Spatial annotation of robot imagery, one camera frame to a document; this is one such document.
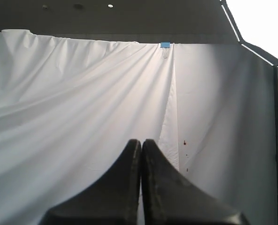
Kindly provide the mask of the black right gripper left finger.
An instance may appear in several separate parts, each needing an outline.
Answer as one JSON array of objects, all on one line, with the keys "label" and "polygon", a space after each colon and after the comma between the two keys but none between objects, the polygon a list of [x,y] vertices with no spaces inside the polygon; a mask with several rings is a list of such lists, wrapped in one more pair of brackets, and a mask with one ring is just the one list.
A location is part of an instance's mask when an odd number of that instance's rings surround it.
[{"label": "black right gripper left finger", "polygon": [[141,143],[128,141],[114,164],[92,185],[50,208],[42,225],[135,225],[140,194]]}]

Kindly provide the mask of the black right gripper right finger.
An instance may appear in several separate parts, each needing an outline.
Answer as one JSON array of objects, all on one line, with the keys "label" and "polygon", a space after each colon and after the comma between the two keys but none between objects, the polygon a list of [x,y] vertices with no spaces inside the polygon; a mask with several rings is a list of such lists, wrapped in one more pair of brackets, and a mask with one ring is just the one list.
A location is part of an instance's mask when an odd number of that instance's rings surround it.
[{"label": "black right gripper right finger", "polygon": [[181,175],[152,139],[143,143],[141,178],[147,225],[247,225],[240,211]]}]

